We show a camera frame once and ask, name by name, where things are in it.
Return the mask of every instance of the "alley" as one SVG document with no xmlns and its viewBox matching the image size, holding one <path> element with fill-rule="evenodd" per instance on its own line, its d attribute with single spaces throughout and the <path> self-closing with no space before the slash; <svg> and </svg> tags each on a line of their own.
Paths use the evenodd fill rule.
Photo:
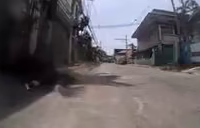
<svg viewBox="0 0 200 128">
<path fill-rule="evenodd" d="M 77 72 L 72 92 L 56 87 L 0 128 L 200 128 L 200 76 L 116 64 Z"/>
</svg>

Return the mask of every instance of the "balcony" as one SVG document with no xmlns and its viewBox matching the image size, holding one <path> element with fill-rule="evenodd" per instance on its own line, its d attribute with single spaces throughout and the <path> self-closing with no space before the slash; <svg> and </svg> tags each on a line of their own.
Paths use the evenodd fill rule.
<svg viewBox="0 0 200 128">
<path fill-rule="evenodd" d="M 179 38 L 177 35 L 174 34 L 164 34 L 162 36 L 162 42 L 163 44 L 174 44 L 179 41 Z"/>
<path fill-rule="evenodd" d="M 72 14 L 72 1 L 73 0 L 58 0 L 57 1 L 57 16 L 67 22 L 71 22 Z"/>
</svg>

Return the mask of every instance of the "street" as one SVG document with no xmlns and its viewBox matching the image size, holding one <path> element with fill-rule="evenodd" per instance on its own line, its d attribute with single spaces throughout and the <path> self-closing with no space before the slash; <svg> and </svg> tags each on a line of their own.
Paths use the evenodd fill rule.
<svg viewBox="0 0 200 128">
<path fill-rule="evenodd" d="M 55 87 L 0 128 L 200 128 L 200 76 L 116 64 L 77 72 L 70 91 Z"/>
</svg>

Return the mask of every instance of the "power line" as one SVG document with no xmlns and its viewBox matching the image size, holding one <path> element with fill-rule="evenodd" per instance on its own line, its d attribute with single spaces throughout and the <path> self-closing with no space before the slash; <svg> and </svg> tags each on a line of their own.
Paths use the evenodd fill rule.
<svg viewBox="0 0 200 128">
<path fill-rule="evenodd" d="M 117 24 L 117 25 L 97 25 L 93 26 L 95 29 L 110 29 L 110 28 L 122 28 L 139 25 L 139 23 L 129 23 L 129 24 Z"/>
<path fill-rule="evenodd" d="M 83 7 L 86 10 L 86 13 L 87 13 L 86 15 L 90 17 L 90 13 L 91 13 L 90 7 L 87 7 L 85 0 L 83 1 Z M 89 19 L 88 29 L 90 31 L 92 39 L 94 40 L 94 43 L 98 46 L 98 39 L 97 39 L 97 36 L 96 36 L 95 31 L 93 29 L 91 18 Z"/>
</svg>

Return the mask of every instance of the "tree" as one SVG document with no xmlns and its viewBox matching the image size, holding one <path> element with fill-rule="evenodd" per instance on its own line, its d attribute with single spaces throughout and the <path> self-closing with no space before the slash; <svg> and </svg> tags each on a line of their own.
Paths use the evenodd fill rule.
<svg viewBox="0 0 200 128">
<path fill-rule="evenodd" d="M 178 13 L 187 14 L 199 8 L 199 4 L 195 0 L 185 0 L 185 1 L 180 0 L 180 3 L 181 3 L 181 7 L 178 7 L 176 9 Z"/>
</svg>

